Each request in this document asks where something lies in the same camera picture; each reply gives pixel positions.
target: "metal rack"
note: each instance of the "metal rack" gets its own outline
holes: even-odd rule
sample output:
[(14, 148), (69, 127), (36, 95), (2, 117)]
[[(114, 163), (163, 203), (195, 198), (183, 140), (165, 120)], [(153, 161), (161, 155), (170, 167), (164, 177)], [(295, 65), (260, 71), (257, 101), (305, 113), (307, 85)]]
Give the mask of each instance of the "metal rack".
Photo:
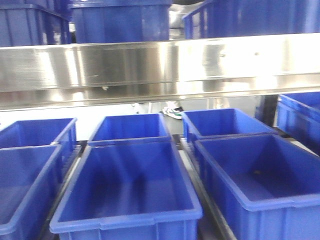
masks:
[(0, 48), (0, 111), (316, 91), (320, 34)]

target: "stainless steel shelf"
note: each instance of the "stainless steel shelf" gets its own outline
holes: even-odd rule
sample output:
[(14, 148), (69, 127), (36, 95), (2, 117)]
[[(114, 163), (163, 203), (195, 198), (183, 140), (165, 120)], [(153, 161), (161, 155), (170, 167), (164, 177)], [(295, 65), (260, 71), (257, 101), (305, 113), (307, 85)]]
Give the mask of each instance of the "stainless steel shelf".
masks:
[(320, 33), (0, 48), (0, 111), (320, 88)]

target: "blue crate side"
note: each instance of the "blue crate side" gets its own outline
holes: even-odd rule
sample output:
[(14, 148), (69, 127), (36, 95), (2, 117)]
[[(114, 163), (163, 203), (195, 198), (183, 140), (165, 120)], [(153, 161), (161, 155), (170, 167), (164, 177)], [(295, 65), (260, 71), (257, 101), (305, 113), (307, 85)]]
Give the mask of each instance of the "blue crate side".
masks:
[(160, 113), (107, 116), (92, 133), (89, 146), (171, 141)]
[(320, 122), (320, 92), (283, 94), (279, 102)]
[[(6, 163), (5, 168), (1, 167), (2, 193), (5, 194), (5, 185), (8, 186), (8, 193), (7, 198), (2, 196), (1, 199), (2, 207), (7, 208), (1, 216), (0, 240), (33, 240), (40, 234), (60, 188), (55, 171), (60, 150), (59, 145), (0, 149), (3, 159), (1, 163), (6, 163), (4, 159), (10, 161)], [(14, 190), (15, 184), (19, 184), (19, 181), (22, 181), (22, 186), (16, 187), (28, 186), (28, 189)], [(4, 202), (14, 191), (19, 193), (20, 197), (16, 194), (15, 198)]]
[(51, 145), (59, 144), (62, 146), (61, 149), (61, 162), (58, 169), (60, 169), (60, 182), (63, 181), (65, 174), (72, 164), (71, 156), (74, 153), (77, 144), (77, 133), (76, 133), (76, 118), (69, 118), (69, 123), (65, 126), (62, 132), (52, 141)]
[(320, 122), (278, 102), (277, 127), (320, 155)]
[[(109, 161), (101, 161), (105, 156)], [(138, 190), (134, 187), (136, 181), (142, 181), (138, 184), (144, 186), (142, 195), (135, 193)], [(106, 182), (111, 184), (107, 188), (104, 187)], [(101, 184), (104, 191), (95, 192), (92, 187), (96, 183)], [(112, 184), (117, 183), (124, 184), (124, 188), (115, 185), (112, 190)], [(133, 184), (131, 190), (125, 187), (126, 183)], [(107, 198), (103, 197), (105, 191), (108, 191)], [(80, 200), (76, 203), (75, 196), (80, 193), (82, 197), (76, 197)], [(99, 210), (91, 211), (91, 206)], [(77, 214), (72, 216), (74, 208)], [(196, 240), (197, 219), (201, 216), (199, 200), (172, 142), (88, 146), (52, 218), (50, 229), (62, 240), (153, 240), (157, 236), (162, 240)]]
[[(197, 114), (197, 116), (191, 119), (190, 114)], [(182, 113), (182, 120), (183, 135), (187, 139), (187, 142), (192, 145), (196, 140), (203, 139), (239, 135), (278, 134), (271, 127), (236, 108), (185, 111)], [(198, 126), (202, 128), (205, 134), (201, 134), (197, 128)]]
[[(199, 27), (193, 21), (197, 15), (201, 18)], [(198, 39), (318, 33), (319, 16), (318, 0), (206, 0), (183, 20), (186, 38)]]
[(71, 43), (68, 21), (34, 4), (0, 5), (0, 31), (0, 47)]
[[(266, 154), (283, 153), (287, 160), (285, 164), (277, 161), (271, 165), (266, 161), (265, 168), (273, 164), (285, 169), (288, 164), (290, 171), (278, 171), (286, 171), (288, 179), (292, 181), (297, 177), (298, 181), (292, 182), (293, 185), (303, 183), (308, 186), (306, 188), (312, 189), (310, 192), (318, 188), (316, 182), (319, 179), (320, 162), (316, 156), (278, 136), (264, 135), (197, 141), (200, 177), (206, 191), (218, 205), (238, 240), (317, 239), (320, 234), (317, 214), (320, 210), (319, 194), (276, 197), (268, 189), (266, 192), (260, 189), (259, 193), (252, 194), (263, 196), (265, 200), (250, 201), (247, 198), (248, 191), (259, 188), (258, 182), (244, 187), (241, 183), (246, 181), (236, 181), (237, 172), (246, 171), (245, 168), (250, 167), (248, 163), (251, 164), (254, 159), (259, 162), (260, 153), (265, 153), (266, 147), (273, 148)], [(252, 167), (257, 168), (258, 165), (254, 163)]]
[(169, 2), (146, 2), (145, 5), (143, 1), (71, 4), (77, 43), (168, 40)]

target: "shoe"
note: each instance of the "shoe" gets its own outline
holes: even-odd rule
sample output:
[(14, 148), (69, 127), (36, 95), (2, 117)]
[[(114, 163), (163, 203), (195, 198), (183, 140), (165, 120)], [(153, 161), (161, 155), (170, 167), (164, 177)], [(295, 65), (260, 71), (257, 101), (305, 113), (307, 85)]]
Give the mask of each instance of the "shoe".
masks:
[(171, 118), (179, 119), (179, 120), (182, 119), (181, 112), (183, 112), (183, 111), (184, 111), (184, 109), (181, 106), (177, 107), (175, 109), (172, 109), (172, 108), (165, 106), (162, 110), (162, 112), (165, 115), (168, 115)]

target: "plastic crate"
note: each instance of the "plastic crate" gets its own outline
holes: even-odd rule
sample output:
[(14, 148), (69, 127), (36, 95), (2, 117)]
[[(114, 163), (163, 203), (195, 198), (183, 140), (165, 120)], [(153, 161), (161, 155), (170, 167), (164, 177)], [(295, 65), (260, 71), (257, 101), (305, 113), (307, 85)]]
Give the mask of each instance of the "plastic crate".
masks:
[(35, 240), (60, 187), (61, 146), (0, 149), (0, 240)]
[(189, 144), (202, 139), (277, 134), (276, 130), (236, 108), (184, 111), (182, 120), (183, 136)]
[(206, 0), (183, 20), (187, 39), (318, 33), (320, 0)]
[(170, 141), (162, 114), (107, 116), (88, 140), (89, 146)]
[(72, 0), (0, 0), (0, 5), (3, 4), (36, 4), (45, 9), (52, 10), (63, 16), (70, 15), (68, 4), (71, 4)]
[(196, 142), (201, 179), (238, 240), (318, 240), (319, 158), (276, 135)]
[(50, 229), (61, 240), (196, 240), (201, 216), (173, 143), (88, 146)]
[(67, 172), (65, 166), (70, 166), (70, 156), (76, 146), (76, 121), (76, 118), (16, 121), (0, 131), (0, 149), (62, 145), (57, 165), (62, 181)]
[(169, 40), (172, 0), (74, 1), (77, 43)]
[(320, 122), (320, 92), (282, 94), (278, 101)]
[(320, 121), (278, 102), (277, 127), (320, 155)]
[(0, 4), (0, 47), (71, 43), (69, 22), (35, 4)]

